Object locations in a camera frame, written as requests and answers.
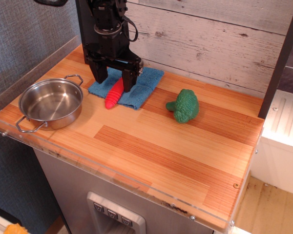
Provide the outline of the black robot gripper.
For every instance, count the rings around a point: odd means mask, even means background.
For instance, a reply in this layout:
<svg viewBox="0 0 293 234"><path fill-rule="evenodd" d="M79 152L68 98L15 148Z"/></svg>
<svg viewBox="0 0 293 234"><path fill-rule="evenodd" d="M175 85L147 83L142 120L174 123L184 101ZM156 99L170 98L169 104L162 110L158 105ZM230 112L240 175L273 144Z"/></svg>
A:
<svg viewBox="0 0 293 234"><path fill-rule="evenodd" d="M122 28L115 35L100 35L95 32L97 42L87 49L86 59L98 83L107 79L107 67L122 71L124 92L129 92L136 84L141 71L141 59L130 51L132 40L128 28Z"/></svg>

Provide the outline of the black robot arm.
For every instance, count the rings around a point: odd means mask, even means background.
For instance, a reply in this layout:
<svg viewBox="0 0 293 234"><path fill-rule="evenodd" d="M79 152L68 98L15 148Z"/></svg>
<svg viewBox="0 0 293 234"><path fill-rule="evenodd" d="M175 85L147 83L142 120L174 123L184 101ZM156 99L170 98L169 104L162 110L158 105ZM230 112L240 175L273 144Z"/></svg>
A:
<svg viewBox="0 0 293 234"><path fill-rule="evenodd" d="M130 38L129 24L137 28L125 16L128 10L125 0L88 0L94 19L92 32L97 37L95 43L85 45L86 60L95 80L101 84L108 77L108 67L122 72L124 91L128 93L136 84L143 69L142 59L133 53L129 45L138 38Z"/></svg>

